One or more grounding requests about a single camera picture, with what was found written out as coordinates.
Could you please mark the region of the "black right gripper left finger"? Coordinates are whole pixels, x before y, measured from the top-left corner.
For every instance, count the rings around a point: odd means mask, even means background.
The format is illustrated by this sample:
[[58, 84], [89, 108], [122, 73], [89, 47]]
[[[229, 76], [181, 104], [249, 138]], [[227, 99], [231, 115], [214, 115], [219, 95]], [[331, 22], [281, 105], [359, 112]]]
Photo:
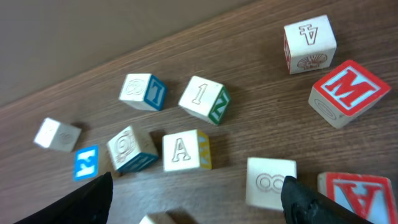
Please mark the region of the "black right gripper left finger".
[[106, 224], [113, 199], [110, 172], [16, 224]]

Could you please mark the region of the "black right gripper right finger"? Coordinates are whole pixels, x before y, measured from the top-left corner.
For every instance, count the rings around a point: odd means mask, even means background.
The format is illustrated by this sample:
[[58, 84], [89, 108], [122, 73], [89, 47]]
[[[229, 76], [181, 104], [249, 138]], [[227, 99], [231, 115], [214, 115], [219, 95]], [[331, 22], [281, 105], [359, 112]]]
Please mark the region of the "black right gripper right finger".
[[372, 224], [289, 175], [281, 202], [287, 224]]

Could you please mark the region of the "red-sided number eight block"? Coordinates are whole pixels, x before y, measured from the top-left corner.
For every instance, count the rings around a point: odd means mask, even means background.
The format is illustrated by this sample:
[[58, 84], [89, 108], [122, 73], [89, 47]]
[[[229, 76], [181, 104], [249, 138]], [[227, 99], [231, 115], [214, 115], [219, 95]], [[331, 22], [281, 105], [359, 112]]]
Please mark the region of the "red-sided number eight block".
[[295, 161], [249, 157], [246, 203], [253, 207], [283, 211], [281, 191], [286, 176], [297, 176]]

